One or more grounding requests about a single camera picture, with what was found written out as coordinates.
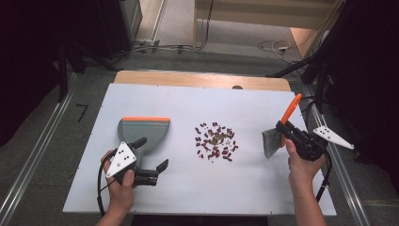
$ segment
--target white table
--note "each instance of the white table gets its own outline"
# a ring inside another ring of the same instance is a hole
[[[117,125],[123,116],[166,116],[171,119],[169,131],[158,147],[145,153],[143,168],[154,169],[167,158],[169,167],[160,175],[157,186],[136,189],[132,212],[223,216],[293,214],[287,179],[288,154],[283,148],[266,159],[261,134],[275,127],[293,98],[290,91],[111,84],[64,212],[98,212],[96,181],[100,159],[107,150],[119,145]],[[239,149],[231,162],[220,158],[212,162],[197,156],[195,127],[213,121],[235,132]],[[290,121],[305,128],[299,109]],[[322,180],[319,172],[314,179],[315,192]],[[103,197],[106,209],[106,190]],[[327,190],[320,205],[325,215],[336,215]]]

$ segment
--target hand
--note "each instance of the hand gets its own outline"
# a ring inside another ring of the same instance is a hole
[[[291,189],[295,191],[296,189],[305,187],[311,188],[314,175],[316,175],[317,171],[326,162],[325,156],[322,155],[314,162],[307,161],[297,154],[295,144],[290,139],[286,139],[286,145],[288,154],[290,155],[288,158],[288,166],[290,167],[288,179]]]
[[[108,151],[102,158],[102,162],[107,155],[112,151]],[[104,172],[106,173],[111,165],[111,161],[106,161],[104,164]],[[112,183],[115,178],[105,178],[108,184]],[[135,173],[129,169],[123,176],[122,185],[118,182],[113,182],[109,187],[109,206],[105,216],[101,219],[98,225],[120,225],[126,217],[130,208],[133,205],[134,193],[132,189],[135,181]]]

